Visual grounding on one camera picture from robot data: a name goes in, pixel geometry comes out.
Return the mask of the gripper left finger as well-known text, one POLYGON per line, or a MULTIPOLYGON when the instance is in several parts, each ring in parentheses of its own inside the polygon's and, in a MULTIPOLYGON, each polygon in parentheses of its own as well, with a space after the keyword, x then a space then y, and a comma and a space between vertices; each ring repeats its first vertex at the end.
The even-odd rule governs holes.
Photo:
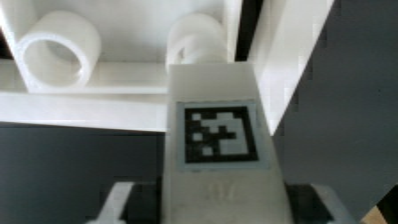
POLYGON ((155 182, 116 182, 98 216, 86 224, 157 224, 158 192, 155 182))

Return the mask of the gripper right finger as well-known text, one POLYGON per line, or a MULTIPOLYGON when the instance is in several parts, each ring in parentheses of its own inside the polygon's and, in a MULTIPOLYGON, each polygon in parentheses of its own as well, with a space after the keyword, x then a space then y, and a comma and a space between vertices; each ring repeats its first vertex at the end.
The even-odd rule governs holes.
POLYGON ((294 224, 359 224, 334 189, 320 184, 288 184, 294 224))

